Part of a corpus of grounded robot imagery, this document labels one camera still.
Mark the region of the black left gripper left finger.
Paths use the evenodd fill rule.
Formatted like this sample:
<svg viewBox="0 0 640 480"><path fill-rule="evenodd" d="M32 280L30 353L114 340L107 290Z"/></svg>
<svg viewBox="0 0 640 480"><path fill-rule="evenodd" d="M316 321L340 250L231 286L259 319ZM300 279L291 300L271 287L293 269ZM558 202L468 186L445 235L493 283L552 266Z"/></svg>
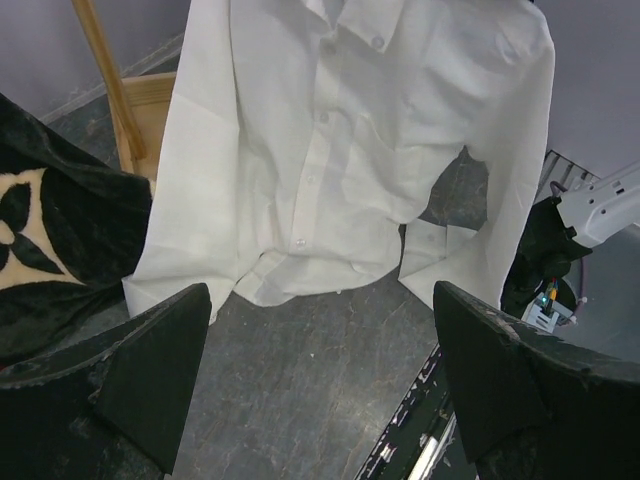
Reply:
<svg viewBox="0 0 640 480"><path fill-rule="evenodd" d="M211 315L193 284L1 373L4 479L161 479L178 455Z"/></svg>

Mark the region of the white dress shirt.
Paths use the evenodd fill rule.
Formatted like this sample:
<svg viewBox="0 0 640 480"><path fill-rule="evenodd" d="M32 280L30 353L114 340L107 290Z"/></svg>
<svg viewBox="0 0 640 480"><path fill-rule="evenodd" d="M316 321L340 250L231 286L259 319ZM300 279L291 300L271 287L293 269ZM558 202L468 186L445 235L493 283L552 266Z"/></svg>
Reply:
<svg viewBox="0 0 640 480"><path fill-rule="evenodd" d="M547 146L555 48L529 1L194 1L142 255L138 315L391 271L498 306Z"/></svg>

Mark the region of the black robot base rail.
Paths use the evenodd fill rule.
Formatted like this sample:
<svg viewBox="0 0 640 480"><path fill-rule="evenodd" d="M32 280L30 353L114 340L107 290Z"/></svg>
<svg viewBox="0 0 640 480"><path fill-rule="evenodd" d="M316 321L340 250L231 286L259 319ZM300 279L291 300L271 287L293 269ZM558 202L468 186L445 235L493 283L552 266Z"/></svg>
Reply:
<svg viewBox="0 0 640 480"><path fill-rule="evenodd" d="M430 479L451 447L479 479L548 479L552 418L543 369L580 370L580 350L449 283L436 289L438 342L357 473Z"/></svg>

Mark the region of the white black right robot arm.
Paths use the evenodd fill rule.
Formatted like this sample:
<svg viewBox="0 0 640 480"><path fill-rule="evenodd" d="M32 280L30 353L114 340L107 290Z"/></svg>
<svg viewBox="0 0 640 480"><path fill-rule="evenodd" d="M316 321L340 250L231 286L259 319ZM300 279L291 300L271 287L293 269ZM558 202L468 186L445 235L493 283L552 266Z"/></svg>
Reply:
<svg viewBox="0 0 640 480"><path fill-rule="evenodd" d="M639 221L639 165L536 203L508 273L501 309L519 317L538 296L550 309L571 264Z"/></svg>

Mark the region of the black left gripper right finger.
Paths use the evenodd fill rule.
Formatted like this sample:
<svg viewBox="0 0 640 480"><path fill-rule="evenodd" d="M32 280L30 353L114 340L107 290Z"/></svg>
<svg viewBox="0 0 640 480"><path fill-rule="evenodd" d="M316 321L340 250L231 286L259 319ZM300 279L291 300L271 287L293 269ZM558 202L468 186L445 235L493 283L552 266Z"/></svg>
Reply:
<svg viewBox="0 0 640 480"><path fill-rule="evenodd" d="M435 326L482 479L636 479L639 366L567 343L446 281Z"/></svg>

